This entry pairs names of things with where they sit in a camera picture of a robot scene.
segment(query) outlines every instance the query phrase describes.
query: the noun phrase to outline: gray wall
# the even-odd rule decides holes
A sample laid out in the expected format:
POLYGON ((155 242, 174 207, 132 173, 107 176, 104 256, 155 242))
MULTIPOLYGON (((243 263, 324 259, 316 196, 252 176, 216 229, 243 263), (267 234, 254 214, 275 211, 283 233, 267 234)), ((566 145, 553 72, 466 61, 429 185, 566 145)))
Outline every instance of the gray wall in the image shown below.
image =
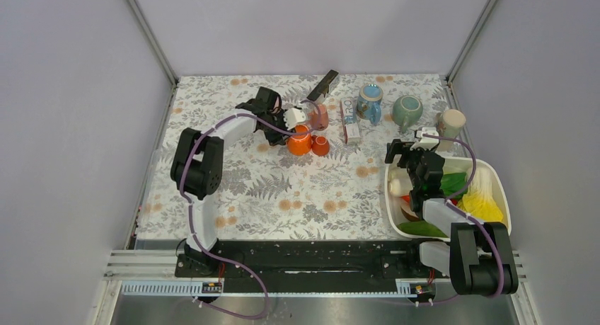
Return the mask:
POLYGON ((179 75, 447 73, 487 0, 138 0, 179 75))
POLYGON ((0 324, 82 324, 170 85, 124 0, 0 0, 0 324))
POLYGON ((544 324, 600 319, 599 17, 598 0, 500 0, 455 83, 544 324))

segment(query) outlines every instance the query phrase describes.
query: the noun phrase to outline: white plastic tray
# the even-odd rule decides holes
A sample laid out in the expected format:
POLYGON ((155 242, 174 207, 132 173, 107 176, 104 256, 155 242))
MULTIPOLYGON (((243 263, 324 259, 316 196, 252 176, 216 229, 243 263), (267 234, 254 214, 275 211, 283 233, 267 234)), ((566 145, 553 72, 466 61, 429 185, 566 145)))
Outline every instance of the white plastic tray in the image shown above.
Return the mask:
MULTIPOLYGON (((465 172, 473 166, 473 161, 466 157, 446 157, 445 159, 446 159, 446 163, 444 164, 444 173, 465 172)), ((408 178, 408 173, 406 172, 406 169, 398 168, 396 166, 396 163, 387 165, 386 173, 383 176, 384 180, 385 180, 385 182, 383 183, 383 186, 385 187, 384 192, 385 192, 385 199, 386 199, 386 209, 388 211, 388 217, 392 224, 392 228, 394 228, 394 230, 399 235, 401 235, 405 238, 409 238, 409 239, 426 238, 428 236, 413 235, 413 234, 408 234, 408 233, 402 232, 397 227, 398 224, 407 222, 408 220, 406 220, 406 218, 402 214, 402 211, 400 210, 400 198, 393 197, 389 192, 389 187, 388 187, 389 177, 390 177, 391 171, 394 171, 394 170, 400 171, 397 174, 400 177, 404 176, 404 177, 408 178)), ((510 235, 511 228, 512 228, 511 223, 510 223, 510 212, 509 212, 508 203, 506 200, 506 195, 504 194, 504 188, 502 188, 502 183, 500 183, 498 174, 496 173, 496 170, 494 170, 494 168, 491 167, 487 162, 479 160, 479 159, 477 160, 477 167, 478 168, 486 167, 486 168, 490 169, 492 172, 492 194, 494 197, 494 201, 496 202, 496 204, 498 205, 498 208, 504 215, 504 218, 502 219, 502 223, 506 225, 506 227, 508 229, 508 234, 510 235)), ((436 239, 441 239, 443 241, 450 241, 450 238, 439 238, 438 237, 436 239)))

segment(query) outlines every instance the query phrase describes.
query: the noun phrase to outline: metal floor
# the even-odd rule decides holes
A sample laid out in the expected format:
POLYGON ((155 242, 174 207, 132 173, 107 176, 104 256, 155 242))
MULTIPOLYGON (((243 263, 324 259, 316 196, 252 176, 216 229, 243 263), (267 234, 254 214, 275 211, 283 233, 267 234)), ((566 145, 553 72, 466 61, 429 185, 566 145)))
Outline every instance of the metal floor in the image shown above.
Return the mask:
MULTIPOLYGON (((438 284, 439 299, 452 296, 450 284, 438 284)), ((127 324, 518 324, 510 296, 494 300, 459 297, 433 307, 399 305, 407 300, 384 298, 273 298, 268 318, 237 319, 208 308, 199 309, 191 297, 121 295, 113 325, 127 324)), ((215 304, 243 314, 256 314, 263 306, 258 297, 222 297, 215 304)))

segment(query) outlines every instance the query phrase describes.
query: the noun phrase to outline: teacup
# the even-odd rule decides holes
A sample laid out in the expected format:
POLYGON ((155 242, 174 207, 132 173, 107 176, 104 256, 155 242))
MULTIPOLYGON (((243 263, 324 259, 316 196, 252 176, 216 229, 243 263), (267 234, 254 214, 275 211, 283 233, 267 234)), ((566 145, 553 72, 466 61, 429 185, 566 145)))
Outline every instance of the teacup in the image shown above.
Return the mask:
POLYGON ((406 132, 411 125, 423 115, 423 103, 418 98, 406 95, 395 101, 392 107, 392 119, 400 126, 401 132, 406 132))

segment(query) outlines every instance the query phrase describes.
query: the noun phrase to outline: table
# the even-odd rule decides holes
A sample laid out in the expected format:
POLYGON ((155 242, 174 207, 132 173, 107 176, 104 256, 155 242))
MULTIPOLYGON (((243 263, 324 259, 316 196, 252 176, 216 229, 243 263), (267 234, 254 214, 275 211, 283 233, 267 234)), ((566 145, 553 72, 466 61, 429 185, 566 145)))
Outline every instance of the table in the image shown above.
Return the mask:
MULTIPOLYGON (((186 127, 206 130, 260 86, 282 95, 284 108, 304 100, 323 76, 184 76, 180 79, 161 146, 138 219, 138 241, 183 239, 189 234, 186 202, 169 178, 179 135, 186 127)), ((223 177, 215 200, 214 223, 220 239, 397 239, 383 200, 386 143, 410 140, 414 130, 432 125, 448 108, 437 74, 340 75, 325 103, 329 127, 317 132, 331 145, 329 154, 294 156, 271 147, 263 132, 237 141, 224 152, 223 177), (340 98, 356 98, 364 84, 383 91, 382 121, 361 120, 362 141, 343 142, 340 98), (404 134, 391 119, 393 102, 403 95, 423 102, 418 124, 404 134)), ((456 148, 444 155, 458 154, 456 148)))

